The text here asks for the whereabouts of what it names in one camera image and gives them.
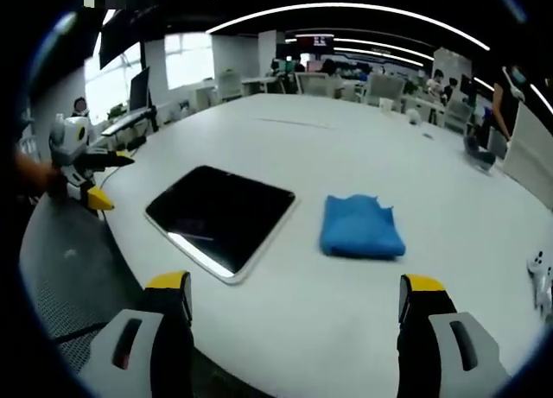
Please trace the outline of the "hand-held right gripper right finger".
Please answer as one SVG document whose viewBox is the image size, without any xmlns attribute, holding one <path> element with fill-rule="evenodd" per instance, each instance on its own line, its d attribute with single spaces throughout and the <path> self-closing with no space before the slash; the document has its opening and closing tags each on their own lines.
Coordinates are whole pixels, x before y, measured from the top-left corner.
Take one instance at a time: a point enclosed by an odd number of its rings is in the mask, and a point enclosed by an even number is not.
<svg viewBox="0 0 553 398">
<path fill-rule="evenodd" d="M 434 278 L 400 277 L 398 325 L 398 397 L 493 397 L 511 379 L 496 340 Z"/>
</svg>

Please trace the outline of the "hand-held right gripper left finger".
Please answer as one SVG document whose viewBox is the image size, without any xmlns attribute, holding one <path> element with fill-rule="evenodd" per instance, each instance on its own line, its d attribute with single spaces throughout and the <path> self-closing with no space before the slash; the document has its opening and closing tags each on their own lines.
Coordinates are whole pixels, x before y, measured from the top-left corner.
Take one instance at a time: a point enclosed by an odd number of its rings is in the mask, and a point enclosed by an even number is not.
<svg viewBox="0 0 553 398">
<path fill-rule="evenodd" d="M 79 377 L 94 397 L 192 397 L 191 275 L 154 277 L 90 343 Z"/>
</svg>

